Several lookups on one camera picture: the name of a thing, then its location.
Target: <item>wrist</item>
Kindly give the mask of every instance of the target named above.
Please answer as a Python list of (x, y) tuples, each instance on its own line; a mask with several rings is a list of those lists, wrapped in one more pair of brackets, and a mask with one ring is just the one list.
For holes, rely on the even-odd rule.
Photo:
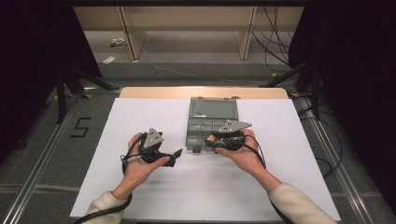
[(275, 176), (269, 173), (264, 167), (254, 169), (250, 174), (262, 185), (262, 187), (267, 192), (270, 192), (282, 183)]
[(125, 178), (122, 179), (120, 184), (111, 191), (111, 194), (118, 200), (125, 201), (128, 199), (128, 196), (136, 189), (136, 183), (126, 180)]

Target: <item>white table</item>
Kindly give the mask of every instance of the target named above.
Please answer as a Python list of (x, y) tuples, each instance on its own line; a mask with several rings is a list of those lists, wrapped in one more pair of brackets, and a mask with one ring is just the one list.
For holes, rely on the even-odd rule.
[[(173, 168), (162, 167), (134, 191), (124, 218), (151, 222), (272, 222), (281, 220), (265, 191), (232, 161), (185, 148), (190, 99), (116, 99), (71, 217), (122, 179), (120, 155), (138, 132), (163, 132), (160, 151), (184, 151)], [(239, 120), (251, 122), (268, 170), (305, 192), (335, 220), (332, 197), (289, 99), (237, 100)]]

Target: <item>gray plastic case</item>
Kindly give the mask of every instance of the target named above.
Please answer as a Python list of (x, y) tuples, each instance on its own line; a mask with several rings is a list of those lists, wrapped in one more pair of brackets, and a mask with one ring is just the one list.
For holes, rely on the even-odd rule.
[(186, 148), (195, 153), (213, 151), (204, 140), (210, 132), (219, 130), (227, 119), (238, 120), (235, 99), (193, 97), (190, 102)]

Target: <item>floor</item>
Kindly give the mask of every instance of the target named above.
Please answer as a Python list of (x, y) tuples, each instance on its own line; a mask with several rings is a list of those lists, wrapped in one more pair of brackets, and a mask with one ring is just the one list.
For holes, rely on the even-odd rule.
[[(285, 46), (290, 43), (290, 35), (280, 34)], [(86, 36), (103, 80), (114, 86), (257, 87), (271, 81), (272, 75), (289, 70), (275, 57), (265, 54), (255, 39), (251, 40), (247, 59), (241, 61), (234, 35), (229, 32), (150, 32), (138, 61), (130, 59), (125, 46), (109, 46), (112, 38), (123, 37), (121, 32), (87, 32)], [(262, 34), (256, 33), (256, 36), (266, 45)], [(284, 57), (279, 45), (273, 43), (269, 47), (277, 57)], [(110, 64), (102, 63), (110, 56), (117, 59)], [(280, 87), (294, 92), (295, 79), (285, 81)], [(6, 218), (22, 187), (29, 185), (32, 191), (26, 194), (29, 200), (20, 207), (22, 212), (17, 215), (17, 222), (73, 222), (69, 217), (71, 207), (119, 93), (103, 91), (90, 82), (81, 81), (87, 87), (87, 94), (67, 98), (69, 113), (64, 123), (56, 124), (58, 111), (54, 92), (24, 138), (27, 146), (15, 148), (1, 164), (0, 217)], [(290, 98), (297, 112), (310, 104), (304, 92)], [(302, 125), (316, 157), (335, 165), (342, 155), (338, 168), (325, 177), (341, 223), (396, 223), (396, 217), (361, 165), (359, 155), (354, 154), (323, 95), (319, 114), (321, 122), (310, 119), (313, 116), (310, 111), (301, 112)], [(79, 120), (80, 126), (89, 127), (89, 130), (85, 137), (73, 138), (71, 135), (82, 134), (75, 129)], [(329, 171), (325, 161), (318, 160), (324, 175)], [(39, 175), (33, 178), (33, 183), (27, 183), (36, 169), (40, 170)]]

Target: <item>sleeve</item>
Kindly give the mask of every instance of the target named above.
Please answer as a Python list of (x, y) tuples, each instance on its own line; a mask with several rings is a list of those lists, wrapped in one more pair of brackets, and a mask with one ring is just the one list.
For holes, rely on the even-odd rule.
[(280, 184), (268, 193), (268, 197), (274, 207), (292, 223), (335, 223), (308, 196), (289, 184)]
[[(90, 207), (88, 208), (88, 211), (86, 215), (104, 210), (107, 208), (112, 208), (112, 207), (117, 207), (122, 204), (124, 204), (125, 201), (121, 201), (116, 199), (112, 194), (111, 191), (106, 191), (105, 193), (102, 194), (98, 199), (94, 200), (91, 202)], [(122, 215), (123, 215), (123, 210), (119, 211), (117, 213), (112, 213), (108, 215), (104, 215), (101, 217), (96, 217), (91, 220), (88, 220), (87, 222), (84, 222), (84, 224), (115, 224), (115, 223), (120, 223), (122, 220)]]

